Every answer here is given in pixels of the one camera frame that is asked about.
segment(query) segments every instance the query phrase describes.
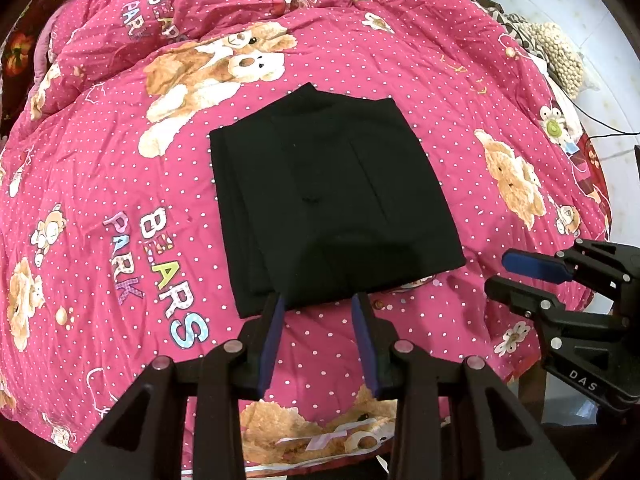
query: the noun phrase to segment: black cable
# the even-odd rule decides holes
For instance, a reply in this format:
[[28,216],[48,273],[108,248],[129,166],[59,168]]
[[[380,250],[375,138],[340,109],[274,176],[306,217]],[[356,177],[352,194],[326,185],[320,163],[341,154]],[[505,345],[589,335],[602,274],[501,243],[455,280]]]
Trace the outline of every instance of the black cable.
[[574,106],[576,108],[578,108],[578,110],[580,110],[583,114],[585,114],[588,118],[590,118],[592,121],[596,121],[598,124],[602,124],[602,126],[608,128],[609,130],[614,130],[615,132],[619,132],[617,134],[607,134],[607,135],[592,135],[590,136],[589,134],[587,134],[587,137],[589,137],[590,139],[602,139],[604,137],[622,137],[622,136],[627,136],[627,135],[640,135],[640,132],[623,132],[622,130],[619,130],[617,128],[614,128],[613,126],[609,126],[606,123],[603,123],[602,121],[597,120],[594,117],[591,117],[587,112],[585,112],[582,108],[580,108],[575,101],[573,101],[570,97],[569,94],[564,90],[564,88],[562,88],[561,85],[558,85],[558,87],[562,90],[562,92],[564,92],[564,95],[566,95],[567,99],[569,99],[569,101],[571,101]]

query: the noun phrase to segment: folded black pants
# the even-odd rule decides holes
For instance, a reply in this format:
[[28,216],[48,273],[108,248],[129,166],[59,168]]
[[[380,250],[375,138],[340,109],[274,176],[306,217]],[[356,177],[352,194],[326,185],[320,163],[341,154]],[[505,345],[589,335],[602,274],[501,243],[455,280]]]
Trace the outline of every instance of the folded black pants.
[[210,134],[241,317],[403,285],[465,263],[427,156],[392,99],[306,84]]

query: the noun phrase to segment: silver screw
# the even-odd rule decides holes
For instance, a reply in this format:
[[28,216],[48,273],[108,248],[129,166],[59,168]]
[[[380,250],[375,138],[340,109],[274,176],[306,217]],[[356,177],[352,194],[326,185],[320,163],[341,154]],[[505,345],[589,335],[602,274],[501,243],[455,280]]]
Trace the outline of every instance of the silver screw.
[[482,370],[484,368],[484,359],[479,355],[472,355],[466,359],[466,365],[472,370]]
[[228,354],[237,354],[242,351],[242,341],[238,341],[238,339],[227,341],[224,345],[224,349]]
[[154,370],[166,370],[170,364],[171,358],[166,355],[159,355],[152,361],[151,366]]
[[414,344],[406,339],[400,339],[394,343],[394,348],[396,349],[396,352],[409,354],[414,351]]

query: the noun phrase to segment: bed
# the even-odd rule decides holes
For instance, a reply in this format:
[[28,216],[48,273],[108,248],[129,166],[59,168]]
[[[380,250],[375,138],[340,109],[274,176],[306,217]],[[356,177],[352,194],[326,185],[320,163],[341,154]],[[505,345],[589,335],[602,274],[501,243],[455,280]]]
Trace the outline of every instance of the bed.
[[[18,20],[3,57],[0,407],[63,449],[155,356],[202,356],[239,333],[209,139],[307,82],[392,97],[438,176],[466,265],[371,298],[433,356],[477,354],[503,380],[521,376],[540,357],[535,331],[487,301],[484,279],[508,275],[507,248],[608,236],[583,128],[540,62],[469,0],[34,5],[46,12]],[[220,60],[206,79],[180,78]],[[591,299],[575,283],[533,285],[572,310]],[[363,386],[349,312],[339,301],[287,313],[270,390],[240,405],[249,476],[388,446],[395,402]]]

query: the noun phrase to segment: white tiled floor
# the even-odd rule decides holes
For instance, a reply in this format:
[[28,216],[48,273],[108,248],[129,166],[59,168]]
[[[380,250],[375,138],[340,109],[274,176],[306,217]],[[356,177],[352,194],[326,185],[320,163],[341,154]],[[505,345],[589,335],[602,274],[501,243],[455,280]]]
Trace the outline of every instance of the white tiled floor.
[[[626,132],[640,131],[640,60],[601,0],[494,0],[505,12],[532,22],[558,23],[580,48],[593,69],[600,91],[586,90],[576,99],[589,115]],[[578,112],[590,136],[614,133]],[[640,246],[640,178],[634,145],[640,136],[593,141],[604,168],[613,211],[611,240]],[[596,298],[592,312],[607,312],[610,301]],[[595,411],[572,388],[549,377],[545,420],[585,424]]]

